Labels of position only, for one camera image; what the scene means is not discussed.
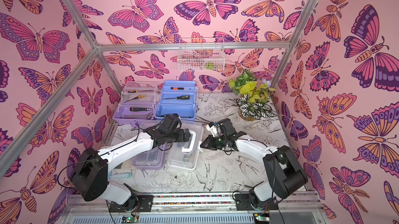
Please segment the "white toolbox clear lid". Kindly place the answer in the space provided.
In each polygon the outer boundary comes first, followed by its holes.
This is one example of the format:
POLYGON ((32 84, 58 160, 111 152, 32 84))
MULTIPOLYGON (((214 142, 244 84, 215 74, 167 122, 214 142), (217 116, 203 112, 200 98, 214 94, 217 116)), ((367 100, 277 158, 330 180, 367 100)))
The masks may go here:
POLYGON ((169 167, 192 172, 195 171, 200 144, 203 138, 204 128, 202 124, 192 121, 183 121, 183 142, 173 143, 167 157, 169 167))

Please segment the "purple toolbox clear lid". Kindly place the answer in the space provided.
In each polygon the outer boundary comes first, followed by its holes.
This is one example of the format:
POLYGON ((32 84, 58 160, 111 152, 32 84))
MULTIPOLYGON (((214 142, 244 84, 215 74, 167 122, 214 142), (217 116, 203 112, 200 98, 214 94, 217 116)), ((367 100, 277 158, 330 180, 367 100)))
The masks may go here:
MULTIPOLYGON (((148 127, 158 124, 159 120, 141 120, 135 121, 131 124, 131 131, 136 132, 138 127, 141 129, 146 129, 148 127)), ((165 151, 159 148, 154 148, 152 150, 140 153, 130 159, 130 164, 141 170, 161 170, 163 168, 165 161, 165 151)))

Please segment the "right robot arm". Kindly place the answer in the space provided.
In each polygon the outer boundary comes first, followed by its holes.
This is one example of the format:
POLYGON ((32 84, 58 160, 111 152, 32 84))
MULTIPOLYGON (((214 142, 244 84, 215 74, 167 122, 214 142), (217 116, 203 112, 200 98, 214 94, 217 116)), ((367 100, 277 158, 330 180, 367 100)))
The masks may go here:
POLYGON ((277 197, 284 200, 308 183, 290 147, 269 146, 255 140, 243 131, 236 131, 228 118, 210 122, 206 129, 210 135, 201 143, 202 149, 241 152, 264 165, 268 180, 249 190, 249 201, 254 209, 277 207, 277 197))

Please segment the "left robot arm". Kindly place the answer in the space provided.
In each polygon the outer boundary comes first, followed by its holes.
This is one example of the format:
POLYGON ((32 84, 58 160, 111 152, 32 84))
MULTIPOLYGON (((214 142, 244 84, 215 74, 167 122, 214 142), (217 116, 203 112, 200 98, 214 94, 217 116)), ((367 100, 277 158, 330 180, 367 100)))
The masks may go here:
POLYGON ((160 123, 139 128, 135 137, 115 146, 86 149, 68 179, 84 201, 103 199, 110 207, 133 212, 139 205, 136 191, 128 184, 110 179, 111 172, 141 153, 173 143, 188 143, 194 139, 194 134, 194 131, 182 127, 177 114, 168 114, 160 123))

